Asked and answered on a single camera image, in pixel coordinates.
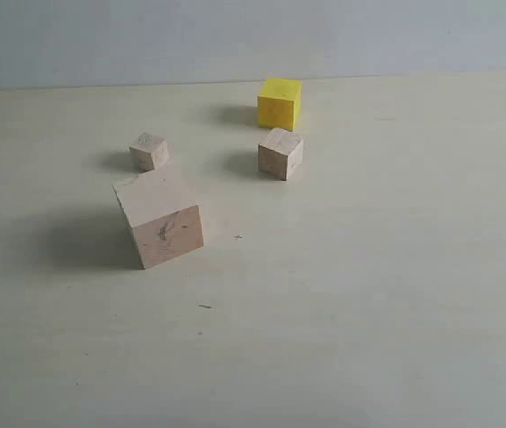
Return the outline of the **large wooden cube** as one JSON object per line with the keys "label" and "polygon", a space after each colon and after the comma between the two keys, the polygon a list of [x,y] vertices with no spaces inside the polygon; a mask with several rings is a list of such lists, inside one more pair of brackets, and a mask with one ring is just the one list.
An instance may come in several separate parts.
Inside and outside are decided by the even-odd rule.
{"label": "large wooden cube", "polygon": [[199,204],[174,164],[112,188],[144,269],[203,247]]}

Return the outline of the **yellow cube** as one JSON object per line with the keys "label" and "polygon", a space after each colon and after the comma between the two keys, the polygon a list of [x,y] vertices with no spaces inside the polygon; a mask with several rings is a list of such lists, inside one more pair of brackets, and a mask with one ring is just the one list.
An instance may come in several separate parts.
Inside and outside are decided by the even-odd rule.
{"label": "yellow cube", "polygon": [[261,128],[293,131],[301,110],[302,82],[287,78],[267,78],[257,97]]}

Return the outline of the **medium wooden cube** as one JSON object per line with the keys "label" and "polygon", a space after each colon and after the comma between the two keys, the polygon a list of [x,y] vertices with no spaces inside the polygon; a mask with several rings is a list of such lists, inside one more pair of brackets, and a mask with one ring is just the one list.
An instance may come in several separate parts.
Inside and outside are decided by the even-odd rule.
{"label": "medium wooden cube", "polygon": [[258,144],[258,169],[287,181],[303,161],[304,140],[295,132],[273,128]]}

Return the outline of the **small wooden cube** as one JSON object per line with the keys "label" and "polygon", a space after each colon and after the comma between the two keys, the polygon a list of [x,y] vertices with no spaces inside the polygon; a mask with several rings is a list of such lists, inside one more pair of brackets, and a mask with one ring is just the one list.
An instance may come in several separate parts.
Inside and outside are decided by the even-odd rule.
{"label": "small wooden cube", "polygon": [[160,169],[170,162],[166,139],[148,133],[129,146],[129,153],[134,167],[142,172]]}

